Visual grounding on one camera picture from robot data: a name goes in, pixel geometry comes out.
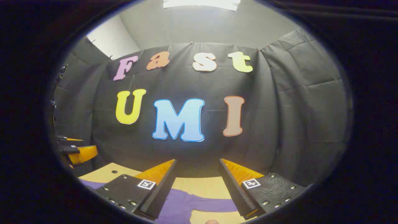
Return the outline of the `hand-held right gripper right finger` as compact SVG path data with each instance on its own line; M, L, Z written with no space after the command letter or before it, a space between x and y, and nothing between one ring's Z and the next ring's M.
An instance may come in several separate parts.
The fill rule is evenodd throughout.
M223 181L245 220L280 210L307 190L277 173L263 175L223 158L219 162Z

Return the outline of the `purple shirt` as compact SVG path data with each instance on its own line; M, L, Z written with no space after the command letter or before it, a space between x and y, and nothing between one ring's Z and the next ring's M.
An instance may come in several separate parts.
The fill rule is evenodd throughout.
M176 178L156 224L240 224L221 177Z

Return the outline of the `black backdrop cloth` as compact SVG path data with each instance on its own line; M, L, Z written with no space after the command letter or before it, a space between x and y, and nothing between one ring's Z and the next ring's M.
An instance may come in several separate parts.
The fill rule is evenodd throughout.
M96 145L82 176L109 163L144 171L177 160L178 177L217 177L224 158L309 185L346 148L351 109L329 52L298 29L261 50L182 43L138 51L125 78L82 40L54 91L57 135Z

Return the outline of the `ceiling light panel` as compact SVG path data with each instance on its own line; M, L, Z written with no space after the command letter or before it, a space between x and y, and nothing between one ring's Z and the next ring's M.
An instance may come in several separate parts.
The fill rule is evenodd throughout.
M164 0L163 7L208 6L236 11L241 0Z

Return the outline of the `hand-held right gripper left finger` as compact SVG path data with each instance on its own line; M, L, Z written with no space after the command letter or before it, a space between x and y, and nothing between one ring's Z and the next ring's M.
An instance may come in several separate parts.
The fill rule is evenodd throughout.
M104 183L96 192L122 211L155 220L175 180L176 164L176 159L109 163L93 172L93 180Z

